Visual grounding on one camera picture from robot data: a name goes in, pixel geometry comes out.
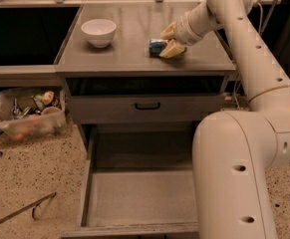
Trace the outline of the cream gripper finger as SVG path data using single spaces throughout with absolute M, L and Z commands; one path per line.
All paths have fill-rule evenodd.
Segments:
M 161 58 L 168 59 L 168 58 L 176 57 L 185 51 L 186 51 L 185 45 L 180 44 L 176 40 L 172 39 L 166 42 L 166 46 L 159 53 L 159 56 Z
M 172 22 L 170 23 L 164 30 L 160 32 L 160 37 L 165 40 L 171 40 L 174 38 L 174 28 L 176 23 Z

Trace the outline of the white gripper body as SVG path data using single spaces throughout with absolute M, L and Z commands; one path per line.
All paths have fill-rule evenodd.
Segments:
M 201 37 L 195 34 L 190 27 L 188 12 L 176 20 L 173 32 L 174 39 L 180 44 L 192 46 L 201 40 Z

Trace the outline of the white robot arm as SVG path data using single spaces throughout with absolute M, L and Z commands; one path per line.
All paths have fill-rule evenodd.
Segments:
M 205 0 L 162 37 L 193 45 L 223 28 L 248 111 L 198 125 L 192 170 L 199 239 L 277 239 L 265 170 L 290 160 L 290 79 L 247 17 L 251 0 Z

